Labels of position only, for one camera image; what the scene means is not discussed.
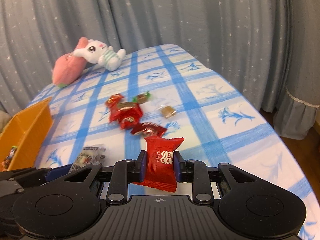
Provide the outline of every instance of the wrapped candy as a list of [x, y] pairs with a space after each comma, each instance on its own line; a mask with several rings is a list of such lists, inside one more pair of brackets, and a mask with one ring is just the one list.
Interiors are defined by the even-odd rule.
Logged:
[[4, 159], [4, 161], [1, 163], [2, 165], [2, 171], [7, 171], [7, 169], [9, 168], [9, 165], [12, 161], [12, 158], [14, 156], [14, 154], [16, 153], [18, 147], [17, 146], [12, 146], [9, 152], [9, 155]]
[[161, 114], [165, 118], [170, 118], [176, 114], [176, 110], [172, 106], [165, 106], [160, 109]]
[[124, 111], [119, 118], [120, 129], [130, 129], [139, 123], [140, 115], [133, 111]]
[[146, 137], [147, 170], [143, 182], [135, 184], [175, 192], [177, 181], [173, 170], [173, 152], [184, 138], [165, 139], [158, 136]]
[[121, 99], [124, 98], [121, 94], [112, 95], [106, 102], [105, 105], [109, 108], [113, 107], [115, 104], [119, 103]]
[[159, 136], [161, 137], [167, 131], [166, 128], [151, 122], [138, 123], [131, 131], [131, 134], [143, 134], [145, 137], [148, 136]]
[[129, 129], [139, 123], [143, 112], [137, 103], [124, 102], [114, 105], [110, 109], [110, 122], [119, 121], [121, 129]]
[[150, 95], [149, 91], [147, 91], [146, 93], [142, 93], [142, 94], [139, 94], [136, 97], [134, 97], [132, 99], [132, 102], [138, 103], [138, 104], [143, 104], [149, 100], [150, 96], [151, 95]]
[[71, 166], [69, 173], [78, 170], [90, 163], [97, 162], [101, 159], [102, 153], [106, 148], [103, 144], [97, 144], [92, 146], [84, 146], [82, 151]]

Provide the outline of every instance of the orange plastic container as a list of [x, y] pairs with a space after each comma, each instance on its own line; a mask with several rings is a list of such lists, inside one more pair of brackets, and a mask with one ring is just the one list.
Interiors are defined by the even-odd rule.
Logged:
[[51, 125], [51, 98], [40, 101], [15, 114], [0, 135], [0, 162], [16, 145], [8, 171], [32, 167]]

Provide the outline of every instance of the screw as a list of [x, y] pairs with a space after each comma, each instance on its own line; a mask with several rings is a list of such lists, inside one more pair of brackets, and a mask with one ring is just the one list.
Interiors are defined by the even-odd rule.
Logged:
[[109, 195], [108, 199], [111, 200], [111, 201], [118, 202], [118, 201], [123, 200], [124, 196], [122, 194], [119, 194], [119, 193], [113, 193], [113, 194]]

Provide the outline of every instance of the blue checkered bedsheet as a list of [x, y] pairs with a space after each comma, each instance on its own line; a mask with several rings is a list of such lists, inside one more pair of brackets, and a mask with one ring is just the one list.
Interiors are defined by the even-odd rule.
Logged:
[[[63, 89], [52, 84], [44, 88], [30, 105], [52, 97], [54, 123], [36, 166], [54, 168], [72, 163], [84, 145], [100, 143], [108, 148], [105, 165], [136, 159], [140, 150], [146, 149], [145, 140], [131, 135], [129, 130], [120, 130], [116, 122], [109, 123], [104, 102], [116, 93], [130, 101], [146, 91], [153, 98], [141, 105], [141, 122], [166, 127], [165, 138], [184, 137], [178, 148], [184, 159], [198, 159], [208, 166], [232, 163], [290, 190], [308, 210], [300, 237], [320, 239], [318, 202], [281, 139], [234, 87], [176, 45], [129, 54], [114, 72], [93, 66]], [[176, 116], [163, 118], [158, 110], [161, 105], [174, 107]], [[129, 194], [166, 192], [130, 184]], [[191, 194], [191, 185], [179, 184], [176, 194]]]

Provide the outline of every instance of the gray curtain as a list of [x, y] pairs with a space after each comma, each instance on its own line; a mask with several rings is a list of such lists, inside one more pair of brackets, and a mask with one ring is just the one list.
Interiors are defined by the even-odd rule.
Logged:
[[278, 134], [303, 139], [320, 105], [320, 0], [290, 0], [289, 70], [277, 103]]
[[288, 0], [1, 0], [0, 10], [0, 102], [11, 114], [81, 36], [128, 53], [177, 44], [267, 111], [288, 75]]

